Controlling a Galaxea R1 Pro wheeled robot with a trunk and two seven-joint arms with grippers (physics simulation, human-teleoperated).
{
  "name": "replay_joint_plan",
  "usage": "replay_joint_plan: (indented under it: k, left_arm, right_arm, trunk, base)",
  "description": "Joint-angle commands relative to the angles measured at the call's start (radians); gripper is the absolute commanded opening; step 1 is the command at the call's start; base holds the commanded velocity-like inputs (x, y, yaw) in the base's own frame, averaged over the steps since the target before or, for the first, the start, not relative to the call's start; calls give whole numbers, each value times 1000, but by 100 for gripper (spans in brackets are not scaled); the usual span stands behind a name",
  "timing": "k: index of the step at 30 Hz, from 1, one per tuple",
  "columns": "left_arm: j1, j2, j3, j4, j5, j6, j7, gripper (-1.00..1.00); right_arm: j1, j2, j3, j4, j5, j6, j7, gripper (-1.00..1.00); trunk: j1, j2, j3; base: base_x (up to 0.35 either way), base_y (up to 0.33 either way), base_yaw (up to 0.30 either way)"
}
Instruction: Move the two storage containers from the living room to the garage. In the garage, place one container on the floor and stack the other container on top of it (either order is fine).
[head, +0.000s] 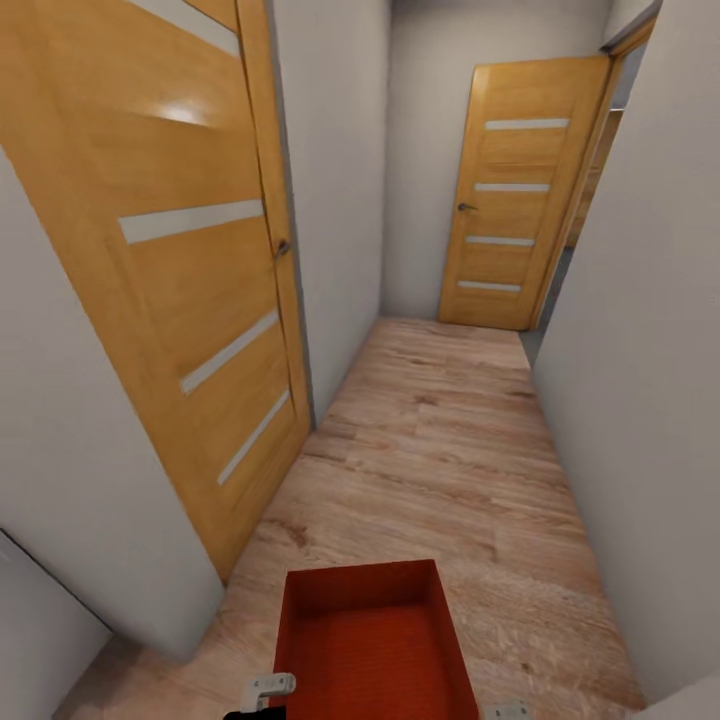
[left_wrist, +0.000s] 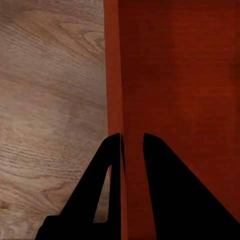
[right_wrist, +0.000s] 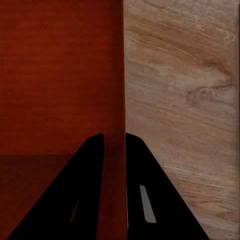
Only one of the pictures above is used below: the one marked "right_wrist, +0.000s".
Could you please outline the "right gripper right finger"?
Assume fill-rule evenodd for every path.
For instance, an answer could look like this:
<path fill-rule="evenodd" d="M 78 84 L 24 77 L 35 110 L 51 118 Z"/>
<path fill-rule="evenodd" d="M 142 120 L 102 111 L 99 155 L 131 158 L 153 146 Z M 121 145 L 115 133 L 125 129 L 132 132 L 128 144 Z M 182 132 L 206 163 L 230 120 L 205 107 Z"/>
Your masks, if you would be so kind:
<path fill-rule="evenodd" d="M 128 240 L 210 240 L 145 142 L 125 136 Z M 137 167 L 156 223 L 145 220 Z"/>

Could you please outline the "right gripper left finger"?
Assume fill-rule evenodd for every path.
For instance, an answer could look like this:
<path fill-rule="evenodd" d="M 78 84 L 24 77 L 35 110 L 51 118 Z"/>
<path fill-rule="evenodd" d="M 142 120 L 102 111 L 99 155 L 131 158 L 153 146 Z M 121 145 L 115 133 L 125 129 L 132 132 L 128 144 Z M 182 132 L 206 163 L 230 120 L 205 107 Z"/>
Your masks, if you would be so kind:
<path fill-rule="evenodd" d="M 104 152 L 88 138 L 6 240 L 96 240 Z"/>

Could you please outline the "storage box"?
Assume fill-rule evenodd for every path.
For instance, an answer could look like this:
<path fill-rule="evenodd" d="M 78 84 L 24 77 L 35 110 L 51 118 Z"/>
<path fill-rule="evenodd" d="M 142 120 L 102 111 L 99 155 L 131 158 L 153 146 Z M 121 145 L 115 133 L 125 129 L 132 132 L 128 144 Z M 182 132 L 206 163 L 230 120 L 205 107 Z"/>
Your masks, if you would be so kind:
<path fill-rule="evenodd" d="M 100 133 L 96 240 L 128 240 L 123 0 L 0 0 L 0 240 Z"/>

